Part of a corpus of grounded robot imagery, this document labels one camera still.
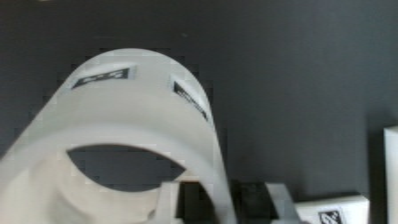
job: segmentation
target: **black surface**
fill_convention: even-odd
[[[149,149],[121,145],[94,145],[68,152],[78,170],[91,180],[114,190],[148,191],[173,181],[185,168]]]
[[[87,58],[162,48],[213,87],[229,176],[286,182],[295,200],[363,193],[386,223],[396,11],[395,0],[2,1],[2,150]]]

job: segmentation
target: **black and white label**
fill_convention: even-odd
[[[103,73],[100,75],[87,76],[78,79],[71,89],[78,88],[80,86],[87,85],[93,82],[100,82],[110,79],[128,79],[130,77],[130,69],[119,69],[109,73]]]
[[[203,110],[203,108],[201,108],[201,106],[199,106],[199,104],[197,104],[197,102],[196,102],[189,92],[185,91],[181,85],[178,84],[178,82],[174,82],[173,91],[183,97],[183,99],[189,101],[189,103],[194,105],[197,111],[203,114],[205,119],[208,120],[206,111]]]
[[[318,214],[322,224],[345,224],[340,210],[324,211]]]

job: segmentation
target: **circular opening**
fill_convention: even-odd
[[[89,177],[105,187],[141,192],[160,187],[181,175],[185,169],[157,153],[121,145],[94,145],[68,151],[71,161]]]

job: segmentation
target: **small black sticker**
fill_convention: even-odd
[[[189,103],[194,105],[196,109],[199,110],[201,114],[203,114],[203,117],[205,119],[208,120],[208,115],[206,115],[206,112],[190,96],[190,94],[187,93],[183,87],[180,86],[180,84],[174,82],[174,87],[173,87],[173,91],[174,93],[185,98],[185,100],[189,101]]]
[[[109,73],[103,73],[100,75],[93,75],[89,77],[84,77],[78,79],[77,84],[73,86],[73,89],[80,86],[84,86],[86,84],[98,82],[98,81],[105,81],[110,79],[128,79],[128,71],[130,69],[121,69],[118,71],[112,71]]]
[[[320,212],[322,224],[343,224],[343,218],[338,210]]]

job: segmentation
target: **white plastic tube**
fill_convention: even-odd
[[[121,49],[73,72],[0,161],[0,224],[148,221],[158,189],[121,192],[80,173],[68,150],[118,144],[165,156],[199,180],[224,224],[235,211],[206,94],[162,54]]]
[[[398,223],[398,127],[384,131],[386,138],[386,175],[388,175],[388,220]]]

